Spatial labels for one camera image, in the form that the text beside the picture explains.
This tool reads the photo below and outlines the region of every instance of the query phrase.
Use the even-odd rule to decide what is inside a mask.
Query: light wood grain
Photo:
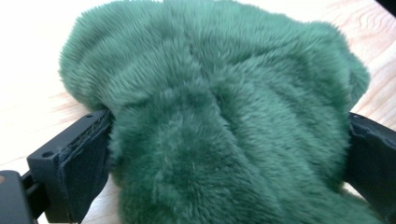
[[[78,13],[105,1],[17,2],[0,3],[0,170],[23,174],[27,155],[88,113],[64,90],[58,58]],[[241,2],[338,26],[372,75],[353,111],[396,130],[396,20],[384,8],[371,0]],[[83,223],[119,223],[118,192],[110,179]]]

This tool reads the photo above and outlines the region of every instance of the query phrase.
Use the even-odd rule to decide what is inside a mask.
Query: green faux fur
[[[369,76],[327,23],[115,2],[82,14],[60,64],[77,100],[115,116],[122,223],[381,223],[342,190]]]

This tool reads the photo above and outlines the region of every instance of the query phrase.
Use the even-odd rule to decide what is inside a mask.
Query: screw hole
[[[43,155],[42,155],[42,157],[43,157],[43,158],[47,158],[47,157],[50,157],[50,156],[52,156],[52,155],[53,155],[53,152],[48,151],[48,152],[44,152]]]
[[[361,115],[358,115],[358,114],[354,114],[353,118],[354,119],[363,119],[363,117]]]

